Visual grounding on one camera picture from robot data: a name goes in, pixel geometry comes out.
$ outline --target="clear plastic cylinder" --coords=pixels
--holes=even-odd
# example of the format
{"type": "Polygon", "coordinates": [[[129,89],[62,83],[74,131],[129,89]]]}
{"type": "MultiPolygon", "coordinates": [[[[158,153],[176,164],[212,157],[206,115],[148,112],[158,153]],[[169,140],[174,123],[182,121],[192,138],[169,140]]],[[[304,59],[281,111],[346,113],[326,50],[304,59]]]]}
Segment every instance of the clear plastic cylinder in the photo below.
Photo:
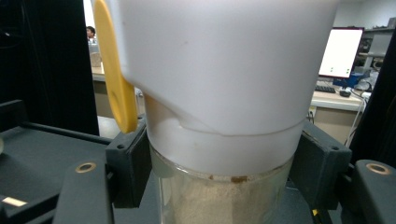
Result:
{"type": "Polygon", "coordinates": [[[227,176],[186,169],[153,147],[151,159],[162,224],[271,223],[292,163],[263,174],[227,176]]]}

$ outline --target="monitor screen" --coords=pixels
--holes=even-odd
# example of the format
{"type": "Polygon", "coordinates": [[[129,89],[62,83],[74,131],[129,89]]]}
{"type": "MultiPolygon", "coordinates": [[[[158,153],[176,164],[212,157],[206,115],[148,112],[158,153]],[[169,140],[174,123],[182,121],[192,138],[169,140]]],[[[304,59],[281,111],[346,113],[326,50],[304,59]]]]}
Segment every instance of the monitor screen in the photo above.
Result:
{"type": "Polygon", "coordinates": [[[320,77],[350,76],[362,33],[363,28],[332,28],[319,69],[320,77]]]}

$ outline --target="yellow plastic part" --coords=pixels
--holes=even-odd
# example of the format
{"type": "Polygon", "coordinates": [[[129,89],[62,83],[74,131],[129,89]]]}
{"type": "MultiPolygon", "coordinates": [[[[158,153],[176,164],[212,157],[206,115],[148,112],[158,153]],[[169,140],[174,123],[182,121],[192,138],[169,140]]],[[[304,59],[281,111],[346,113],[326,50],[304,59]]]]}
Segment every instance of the yellow plastic part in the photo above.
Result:
{"type": "Polygon", "coordinates": [[[95,1],[93,14],[111,111],[120,130],[123,133],[129,133],[137,127],[134,86],[122,76],[113,22],[104,0],[95,1]]]}

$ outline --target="desk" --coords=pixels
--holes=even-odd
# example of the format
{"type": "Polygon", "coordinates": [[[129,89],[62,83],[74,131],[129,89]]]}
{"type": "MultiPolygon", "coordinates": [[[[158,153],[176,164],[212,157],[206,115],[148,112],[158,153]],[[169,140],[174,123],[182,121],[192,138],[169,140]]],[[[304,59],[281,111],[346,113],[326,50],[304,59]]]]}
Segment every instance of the desk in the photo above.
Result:
{"type": "MultiPolygon", "coordinates": [[[[322,86],[328,84],[329,83],[318,82],[318,85],[322,86]]],[[[362,99],[354,94],[346,98],[340,96],[338,92],[327,93],[314,91],[311,106],[315,106],[317,109],[314,117],[315,125],[340,143],[344,144],[361,104],[362,99]]],[[[360,118],[361,114],[358,115],[355,127],[359,124],[360,118]]]]}

